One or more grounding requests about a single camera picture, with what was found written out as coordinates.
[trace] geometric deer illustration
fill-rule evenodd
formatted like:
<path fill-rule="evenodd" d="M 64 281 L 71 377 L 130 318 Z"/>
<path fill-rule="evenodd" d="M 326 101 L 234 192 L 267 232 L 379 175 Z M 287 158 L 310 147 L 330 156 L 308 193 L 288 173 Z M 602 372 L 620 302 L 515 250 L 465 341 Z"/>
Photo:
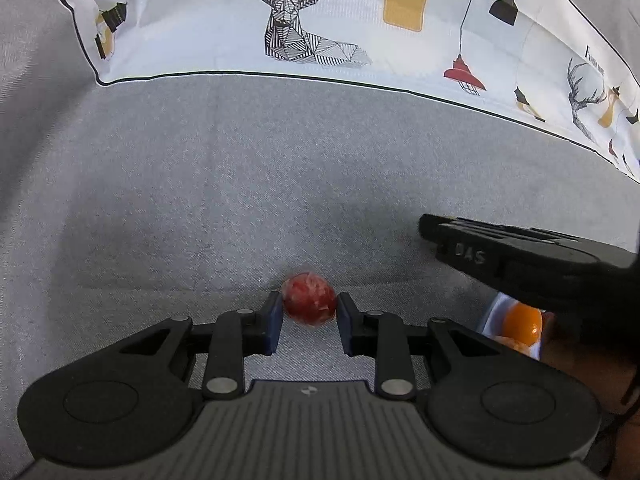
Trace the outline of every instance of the geometric deer illustration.
<path fill-rule="evenodd" d="M 591 94 L 590 97 L 587 97 L 586 99 L 578 100 L 578 85 L 580 84 L 580 81 L 582 81 L 582 78 L 580 77 L 578 79 L 574 79 L 575 71 L 578 70 L 582 65 L 586 65 L 587 63 L 586 62 L 578 63 L 572 68 L 571 67 L 572 62 L 574 62 L 573 57 L 569 61 L 569 66 L 567 67 L 567 72 L 566 72 L 566 78 L 571 88 L 571 91 L 569 92 L 569 104 L 571 105 L 571 114 L 574 119 L 574 124 L 578 127 L 578 129 L 582 133 L 584 133 L 587 139 L 589 139 L 591 142 L 596 142 L 596 140 L 593 138 L 593 135 L 591 135 L 591 132 L 580 120 L 580 117 L 578 117 L 578 110 L 582 110 L 583 108 L 586 108 L 587 105 L 595 105 L 603 102 L 605 99 L 605 91 L 603 89 L 602 94 L 600 94 L 599 96 L 596 96 L 598 92 L 598 90 L 596 89 L 593 91 L 593 94 Z"/>
<path fill-rule="evenodd" d="M 298 63 L 361 66 L 371 63 L 367 53 L 353 43 L 328 40 L 302 28 L 298 13 L 318 0 L 262 0 L 271 7 L 264 33 L 267 56 Z"/>

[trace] black border line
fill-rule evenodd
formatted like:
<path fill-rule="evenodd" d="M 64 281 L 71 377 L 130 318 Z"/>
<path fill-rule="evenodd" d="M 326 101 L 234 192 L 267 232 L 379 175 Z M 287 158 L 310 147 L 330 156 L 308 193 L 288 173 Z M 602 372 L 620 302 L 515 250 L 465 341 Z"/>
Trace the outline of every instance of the black border line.
<path fill-rule="evenodd" d="M 568 0 L 568 1 L 569 1 L 569 3 L 572 4 L 572 6 L 574 6 L 574 8 L 580 13 L 580 15 L 585 20 L 587 20 L 587 22 L 600 35 L 600 37 L 611 47 L 611 49 L 616 53 L 616 55 L 620 58 L 620 60 L 628 68 L 628 70 L 631 73 L 632 77 L 634 78 L 635 82 L 640 86 L 640 83 L 638 83 L 638 80 L 636 79 L 636 76 L 634 75 L 633 71 L 631 70 L 631 67 L 628 65 L 626 60 L 622 56 L 620 56 L 620 53 L 615 49 L 615 47 L 613 47 L 613 45 L 611 43 L 609 43 L 609 40 L 607 40 L 607 38 L 604 37 L 604 35 L 597 29 L 597 27 L 595 27 L 595 25 L 593 25 L 593 23 L 591 23 L 591 20 L 589 18 L 587 18 L 587 16 L 585 16 L 585 14 L 574 4 L 574 2 L 572 0 Z M 562 135 L 556 134 L 556 133 L 554 133 L 552 131 L 549 131 L 549 130 L 545 130 L 544 128 L 540 128 L 539 126 L 536 126 L 535 124 L 525 123 L 525 122 L 520 121 L 518 119 L 514 119 L 514 118 L 511 118 L 511 117 L 506 117 L 504 115 L 500 115 L 500 114 L 498 114 L 496 112 L 492 112 L 490 110 L 484 110 L 483 108 L 476 108 L 474 106 L 467 105 L 467 104 L 460 103 L 460 102 L 456 102 L 456 101 L 451 101 L 451 100 L 445 99 L 443 97 L 437 97 L 437 96 L 433 96 L 433 95 L 429 95 L 429 94 L 423 94 L 423 93 L 418 92 L 418 91 L 408 90 L 408 89 L 404 89 L 404 88 L 392 88 L 392 87 L 387 87 L 387 86 L 383 86 L 383 85 L 377 85 L 377 84 L 374 84 L 374 83 L 363 83 L 361 81 L 347 81 L 347 80 L 331 78 L 331 77 L 309 76 L 309 75 L 299 75 L 299 74 L 282 74 L 282 73 L 272 73 L 272 72 L 251 72 L 251 71 L 247 71 L 247 70 L 196 70 L 196 71 L 191 71 L 191 72 L 170 72 L 170 73 L 157 74 L 157 75 L 153 75 L 153 76 L 124 77 L 124 78 L 116 79 L 114 81 L 111 81 L 111 82 L 107 83 L 107 82 L 101 81 L 100 76 L 98 74 L 98 71 L 97 71 L 96 67 L 94 66 L 94 64 L 91 62 L 91 59 L 89 58 L 89 55 L 88 55 L 88 53 L 87 53 L 87 51 L 86 51 L 86 49 L 84 47 L 84 44 L 82 43 L 82 39 L 80 37 L 80 31 L 78 30 L 78 24 L 76 23 L 76 13 L 74 11 L 74 8 L 71 5 L 69 5 L 67 0 L 60 0 L 60 3 L 71 12 L 71 16 L 72 16 L 73 22 L 74 22 L 74 29 L 76 31 L 76 39 L 78 40 L 78 43 L 80 44 L 80 48 L 82 49 L 82 52 L 84 53 L 84 56 L 85 56 L 87 62 L 89 63 L 89 66 L 92 68 L 92 70 L 93 70 L 93 72 L 95 74 L 96 83 L 98 85 L 102 86 L 102 87 L 108 87 L 108 86 L 111 86 L 111 85 L 114 85 L 114 84 L 117 84 L 117 83 L 135 82 L 135 81 L 152 81 L 153 79 L 172 78 L 172 77 L 180 77 L 180 76 L 193 76 L 193 75 L 246 75 L 246 76 L 262 76 L 262 77 L 271 77 L 271 78 L 277 77 L 277 78 L 282 78 L 282 79 L 295 79 L 295 80 L 304 80 L 304 81 L 319 81 L 319 82 L 335 83 L 335 84 L 348 85 L 348 86 L 356 86 L 356 87 L 367 88 L 367 89 L 383 90 L 383 91 L 388 91 L 388 92 L 397 92 L 397 93 L 412 95 L 412 96 L 415 96 L 415 97 L 421 97 L 421 98 L 429 99 L 429 100 L 436 101 L 436 102 L 439 102 L 439 103 L 445 103 L 445 104 L 457 106 L 457 107 L 460 107 L 460 108 L 466 108 L 467 110 L 473 110 L 475 112 L 480 112 L 482 114 L 488 115 L 489 117 L 494 117 L 494 118 L 497 118 L 497 119 L 502 119 L 502 120 L 505 120 L 505 121 L 509 121 L 511 123 L 520 124 L 521 126 L 525 126 L 527 128 L 531 128 L 532 130 L 536 130 L 536 131 L 541 132 L 543 134 L 547 134 L 547 135 L 549 135 L 551 137 L 555 137 L 556 139 L 565 140 L 566 142 L 570 142 L 571 144 L 573 144 L 575 146 L 579 146 L 580 148 L 583 148 L 585 150 L 588 150 L 590 152 L 595 153 L 597 156 L 602 158 L 602 160 L 605 160 L 610 165 L 612 165 L 616 169 L 616 171 L 619 171 L 620 173 L 625 175 L 627 178 L 629 178 L 630 180 L 632 180 L 633 182 L 638 184 L 638 182 L 634 178 L 632 178 L 628 174 L 624 173 L 623 171 L 619 170 L 618 167 L 613 162 L 611 162 L 608 158 L 606 158 L 604 155 L 602 155 L 600 152 L 598 152 L 596 149 L 594 149 L 594 148 L 592 148 L 590 146 L 585 146 L 584 144 L 581 144 L 581 143 L 579 143 L 579 142 L 577 142 L 575 140 L 567 139 L 566 137 L 563 137 Z"/>

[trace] white plate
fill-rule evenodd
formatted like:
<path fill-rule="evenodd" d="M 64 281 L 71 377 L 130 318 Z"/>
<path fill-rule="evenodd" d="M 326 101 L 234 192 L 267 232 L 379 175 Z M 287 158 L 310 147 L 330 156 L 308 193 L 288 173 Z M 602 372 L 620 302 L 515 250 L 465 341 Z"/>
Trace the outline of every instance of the white plate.
<path fill-rule="evenodd" d="M 514 300 L 511 296 L 499 292 L 480 323 L 478 332 L 481 332 L 487 337 L 500 335 L 504 316 L 516 303 L 518 303 L 518 300 Z M 529 351 L 531 357 L 540 361 L 540 341 L 530 346 Z"/>

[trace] ribbed gray panel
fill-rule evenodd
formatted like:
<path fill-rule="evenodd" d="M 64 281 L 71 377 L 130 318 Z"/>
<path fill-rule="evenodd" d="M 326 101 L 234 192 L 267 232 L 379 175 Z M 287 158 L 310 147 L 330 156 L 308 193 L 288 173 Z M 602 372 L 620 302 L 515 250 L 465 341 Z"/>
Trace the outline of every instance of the ribbed gray panel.
<path fill-rule="evenodd" d="M 317 391 L 309 394 L 309 387 Z M 137 464 L 75 470 L 39 462 L 23 480 L 595 480 L 578 462 L 535 471 L 491 468 L 444 446 L 405 402 L 363 382 L 260 381 L 208 404 L 173 447 Z"/>

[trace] red ball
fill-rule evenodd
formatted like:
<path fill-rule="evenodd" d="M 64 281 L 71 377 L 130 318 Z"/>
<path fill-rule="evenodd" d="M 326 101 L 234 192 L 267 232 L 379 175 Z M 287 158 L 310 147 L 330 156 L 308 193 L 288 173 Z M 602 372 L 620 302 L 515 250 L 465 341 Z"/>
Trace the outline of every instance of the red ball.
<path fill-rule="evenodd" d="M 338 305 L 331 285 L 313 272 L 303 272 L 284 282 L 282 300 L 289 317 L 313 326 L 331 319 Z"/>

